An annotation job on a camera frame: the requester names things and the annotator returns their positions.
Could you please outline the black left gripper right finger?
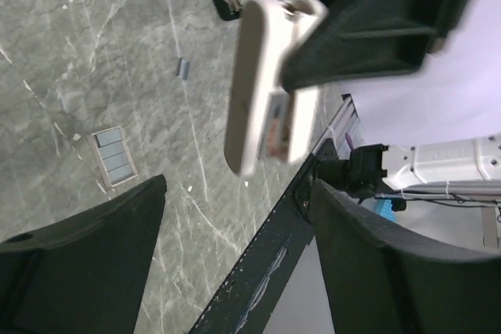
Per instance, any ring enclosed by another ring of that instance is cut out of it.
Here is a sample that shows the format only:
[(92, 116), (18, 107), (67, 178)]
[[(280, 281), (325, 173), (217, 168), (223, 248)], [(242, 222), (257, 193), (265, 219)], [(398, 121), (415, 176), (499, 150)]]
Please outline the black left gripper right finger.
[(499, 332), (499, 255), (410, 231), (320, 180), (310, 212), (335, 332)]

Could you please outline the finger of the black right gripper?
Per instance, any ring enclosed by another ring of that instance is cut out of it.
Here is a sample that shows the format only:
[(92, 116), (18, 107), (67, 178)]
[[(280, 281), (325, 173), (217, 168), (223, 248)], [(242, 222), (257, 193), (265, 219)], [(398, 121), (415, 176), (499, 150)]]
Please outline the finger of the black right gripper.
[(319, 0), (326, 18), (283, 65), (286, 91), (410, 74), (457, 25), (468, 0)]

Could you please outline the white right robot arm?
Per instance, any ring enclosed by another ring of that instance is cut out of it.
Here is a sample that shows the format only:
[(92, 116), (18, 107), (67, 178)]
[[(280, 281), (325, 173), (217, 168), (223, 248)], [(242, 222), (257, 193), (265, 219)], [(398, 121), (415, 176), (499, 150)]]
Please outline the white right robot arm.
[[(469, 0), (318, 0), (328, 13), (283, 63), (289, 93), (333, 81), (418, 71), (454, 30)], [(407, 148), (371, 145), (323, 160), (316, 176), (356, 198), (447, 181), (500, 177), (499, 147), (473, 138)]]

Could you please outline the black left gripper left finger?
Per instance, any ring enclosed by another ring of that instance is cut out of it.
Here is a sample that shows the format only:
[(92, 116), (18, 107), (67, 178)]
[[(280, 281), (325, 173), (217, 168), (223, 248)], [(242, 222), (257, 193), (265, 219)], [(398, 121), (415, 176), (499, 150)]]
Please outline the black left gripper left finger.
[(164, 214), (157, 175), (1, 244), (3, 333), (132, 333)]

